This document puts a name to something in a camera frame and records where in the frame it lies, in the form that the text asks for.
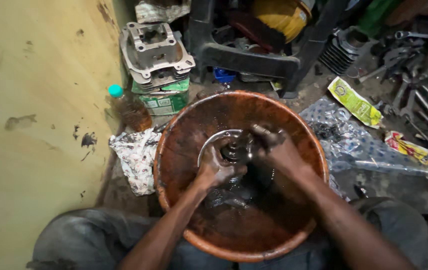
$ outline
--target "plastic bottle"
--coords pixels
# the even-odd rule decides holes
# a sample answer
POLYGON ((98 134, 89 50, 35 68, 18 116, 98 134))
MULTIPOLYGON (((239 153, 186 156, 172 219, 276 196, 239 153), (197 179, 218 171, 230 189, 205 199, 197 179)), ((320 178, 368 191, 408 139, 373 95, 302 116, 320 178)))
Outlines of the plastic bottle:
POLYGON ((124 91, 122 87, 113 84, 109 87, 109 94, 114 98, 114 107, 127 126, 130 126, 136 132, 141 132, 151 127, 151 115, 142 101, 134 96, 131 91, 124 91))

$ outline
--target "jeans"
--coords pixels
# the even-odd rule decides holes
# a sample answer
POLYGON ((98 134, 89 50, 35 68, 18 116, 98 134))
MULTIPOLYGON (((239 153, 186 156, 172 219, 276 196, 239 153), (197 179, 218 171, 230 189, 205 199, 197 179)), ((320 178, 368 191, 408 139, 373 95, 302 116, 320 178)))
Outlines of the jeans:
MULTIPOLYGON (((417 267, 427 255, 428 228, 412 207, 388 198, 351 202, 366 220, 417 267)), ((35 270, 110 270, 156 223, 158 218, 128 215, 113 209, 75 210, 54 218, 40 234, 27 268, 35 270)), ((168 269, 228 270, 232 262, 200 251, 181 239, 168 269)), ((281 257, 239 263, 241 270, 348 269, 329 236, 317 228, 299 247, 281 257)))

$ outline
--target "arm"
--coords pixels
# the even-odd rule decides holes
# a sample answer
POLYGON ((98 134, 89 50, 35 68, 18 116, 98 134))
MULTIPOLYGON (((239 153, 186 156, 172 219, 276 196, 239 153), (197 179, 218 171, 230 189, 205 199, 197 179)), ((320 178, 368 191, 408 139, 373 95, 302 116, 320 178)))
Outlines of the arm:
POLYGON ((187 191, 122 259, 117 268, 120 270, 166 269, 177 241, 194 210, 207 193, 229 177, 242 174, 245 170, 245 166, 234 166, 223 162, 220 153, 210 146, 202 157, 196 179, 187 191))
POLYGON ((252 132, 263 141, 259 154, 294 181, 315 205, 323 228, 337 243, 352 269, 415 269, 399 249, 316 175, 285 132, 274 133, 257 125, 252 132))

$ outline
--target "blue object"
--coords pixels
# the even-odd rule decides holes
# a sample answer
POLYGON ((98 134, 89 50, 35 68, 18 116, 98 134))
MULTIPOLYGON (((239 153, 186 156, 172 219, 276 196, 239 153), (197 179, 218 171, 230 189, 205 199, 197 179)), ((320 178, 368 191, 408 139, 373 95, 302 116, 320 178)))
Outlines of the blue object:
POLYGON ((220 83, 230 83, 235 78, 235 71, 225 70, 222 68, 214 68, 214 77, 220 83))
POLYGON ((119 98, 120 96, 122 96, 122 92, 124 92, 122 90, 122 87, 118 86, 117 84, 113 84, 109 86, 108 90, 109 90, 109 94, 113 98, 119 98))

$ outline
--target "yellow container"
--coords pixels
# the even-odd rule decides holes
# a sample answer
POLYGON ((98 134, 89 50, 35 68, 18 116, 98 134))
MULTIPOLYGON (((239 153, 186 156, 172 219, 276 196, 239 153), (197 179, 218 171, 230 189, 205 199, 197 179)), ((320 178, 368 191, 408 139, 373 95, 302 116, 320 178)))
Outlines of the yellow container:
POLYGON ((270 28, 285 35, 285 43, 291 42, 307 25, 312 14, 300 0, 255 0, 252 13, 270 28))

